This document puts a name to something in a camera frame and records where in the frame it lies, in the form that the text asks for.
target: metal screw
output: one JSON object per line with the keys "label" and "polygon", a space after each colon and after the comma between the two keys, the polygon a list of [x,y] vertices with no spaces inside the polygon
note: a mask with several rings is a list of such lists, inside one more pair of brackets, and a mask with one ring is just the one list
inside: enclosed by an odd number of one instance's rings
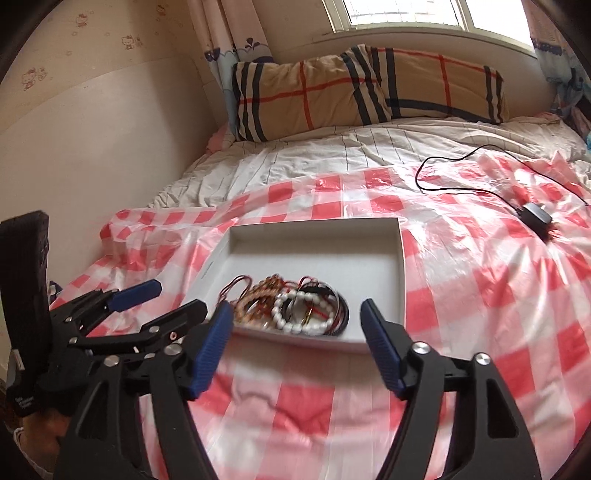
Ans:
{"label": "metal screw", "polygon": [[103,363],[107,367],[114,367],[115,365],[119,365],[119,357],[117,355],[106,356]]}
{"label": "metal screw", "polygon": [[481,365],[488,365],[491,363],[491,357],[485,353],[477,353],[474,355],[474,360]]}
{"label": "metal screw", "polygon": [[431,347],[425,342],[416,342],[413,344],[413,350],[419,355],[425,355],[431,351]]}
{"label": "metal screw", "polygon": [[170,355],[170,356],[178,355],[182,351],[183,351],[183,347],[181,347],[177,343],[171,343],[170,345],[167,345],[164,347],[164,353],[166,353],[166,355]]}

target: white bead bracelet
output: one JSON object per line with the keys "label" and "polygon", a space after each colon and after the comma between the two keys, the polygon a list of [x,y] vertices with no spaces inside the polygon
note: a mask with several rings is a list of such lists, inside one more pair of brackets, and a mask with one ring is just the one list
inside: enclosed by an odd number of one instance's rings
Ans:
{"label": "white bead bracelet", "polygon": [[[281,308],[283,307],[284,302],[290,299],[292,302],[296,302],[297,300],[303,301],[311,301],[315,305],[318,305],[321,309],[325,310],[328,318],[321,323],[304,323],[306,319],[302,319],[302,323],[292,323],[287,321],[283,318],[281,314]],[[277,297],[275,297],[275,303],[271,310],[271,315],[273,316],[273,320],[275,325],[279,330],[283,330],[285,333],[293,333],[299,334],[302,333],[304,335],[310,336],[319,336],[324,335],[326,330],[328,330],[334,320],[335,320],[335,310],[333,306],[323,299],[320,295],[316,293],[307,293],[301,290],[289,290],[283,291]]]}

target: beige pillow with stripes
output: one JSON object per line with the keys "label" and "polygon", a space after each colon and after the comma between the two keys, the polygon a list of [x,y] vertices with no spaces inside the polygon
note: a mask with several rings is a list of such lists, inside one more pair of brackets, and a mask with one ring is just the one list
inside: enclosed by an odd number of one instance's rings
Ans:
{"label": "beige pillow with stripes", "polygon": [[509,120],[503,77],[487,65],[425,51],[366,49],[392,118],[458,116],[490,124]]}
{"label": "beige pillow with stripes", "polygon": [[239,62],[235,68],[239,140],[265,142],[390,119],[363,45],[293,64]]}

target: white bedsheet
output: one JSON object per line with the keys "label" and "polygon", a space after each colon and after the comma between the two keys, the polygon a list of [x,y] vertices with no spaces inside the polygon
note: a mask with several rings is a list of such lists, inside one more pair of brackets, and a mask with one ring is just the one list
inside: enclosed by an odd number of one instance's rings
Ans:
{"label": "white bedsheet", "polygon": [[217,206],[286,179],[418,164],[432,155],[457,158],[482,144],[499,146],[522,160],[549,160],[559,151],[573,163],[582,182],[591,187],[585,143],[558,117],[515,118],[500,126],[414,118],[371,127],[320,128],[263,144],[234,142],[223,151],[198,159],[149,206]]}

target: black cable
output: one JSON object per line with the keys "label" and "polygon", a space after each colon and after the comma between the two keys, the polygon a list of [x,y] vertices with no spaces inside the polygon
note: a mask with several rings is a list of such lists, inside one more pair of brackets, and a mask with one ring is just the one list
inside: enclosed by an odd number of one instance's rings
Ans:
{"label": "black cable", "polygon": [[425,166],[425,164],[429,161],[429,160],[434,160],[434,159],[439,159],[439,160],[449,160],[449,161],[461,161],[461,160],[465,160],[468,157],[471,157],[472,155],[474,155],[474,153],[476,153],[477,151],[481,150],[482,148],[485,147],[492,147],[494,149],[496,149],[497,151],[503,152],[507,155],[509,155],[510,157],[512,157],[513,159],[517,160],[519,163],[521,163],[523,166],[527,167],[528,169],[530,169],[533,173],[540,175],[541,177],[544,177],[545,179],[551,180],[552,182],[560,185],[562,188],[564,188],[565,190],[567,190],[569,193],[572,193],[573,195],[575,195],[579,200],[581,200],[581,202],[583,202],[586,206],[589,206],[589,204],[585,201],[584,198],[582,198],[580,195],[578,195],[577,193],[569,190],[566,186],[562,185],[559,181],[553,179],[552,177],[549,177],[548,175],[545,175],[543,173],[540,173],[539,171],[533,169],[531,166],[529,166],[526,162],[521,161],[519,158],[517,158],[516,156],[514,156],[513,154],[507,152],[506,150],[504,150],[501,147],[497,147],[496,145],[492,145],[492,144],[485,144],[485,145],[481,145],[478,148],[475,148],[474,150],[472,150],[470,153],[468,153],[467,155],[464,155],[461,158],[448,158],[448,157],[429,157],[426,158],[425,160],[423,160],[423,162],[421,163],[421,166],[418,168],[415,176],[414,176],[414,183],[417,185],[417,188],[419,189],[420,192],[424,193],[425,191],[427,192],[442,192],[444,190],[462,190],[464,192],[480,192],[480,193],[488,193],[490,195],[494,195],[495,197],[497,197],[499,200],[502,200],[504,203],[506,203],[509,207],[511,207],[514,211],[516,211],[517,213],[519,213],[519,209],[514,207],[513,205],[511,205],[507,200],[505,200],[501,195],[499,195],[498,193],[492,192],[490,190],[485,190],[485,189],[477,189],[477,188],[471,188],[471,187],[438,187],[438,188],[430,188],[430,187],[421,187],[419,185],[419,179],[418,176],[421,173],[423,167]]}

